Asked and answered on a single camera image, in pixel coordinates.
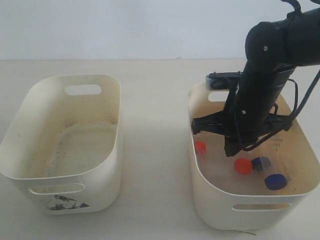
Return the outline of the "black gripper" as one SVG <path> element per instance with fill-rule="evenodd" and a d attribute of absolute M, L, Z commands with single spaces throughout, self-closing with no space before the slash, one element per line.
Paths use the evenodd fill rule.
<path fill-rule="evenodd" d="M 193 134 L 208 132 L 224 136 L 224 151 L 234 157 L 243 148 L 256 148 L 292 126 L 293 113 L 278 114 L 274 100 L 227 101 L 222 110 L 191 118 Z"/>

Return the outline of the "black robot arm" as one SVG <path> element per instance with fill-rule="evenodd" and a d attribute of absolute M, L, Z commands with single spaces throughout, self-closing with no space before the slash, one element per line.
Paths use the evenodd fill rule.
<path fill-rule="evenodd" d="M 316 76 L 290 114 L 278 114 L 277 98 L 295 69 L 320 63 L 320 10 L 302 12 L 296 0 L 290 5 L 293 11 L 285 19 L 262 21 L 250 29 L 242 71 L 206 76 L 208 90 L 227 90 L 228 96 L 221 111 L 193 117 L 191 129 L 193 134 L 222 135 L 227 157 L 251 151 L 277 133 L 288 131 L 319 82 Z"/>

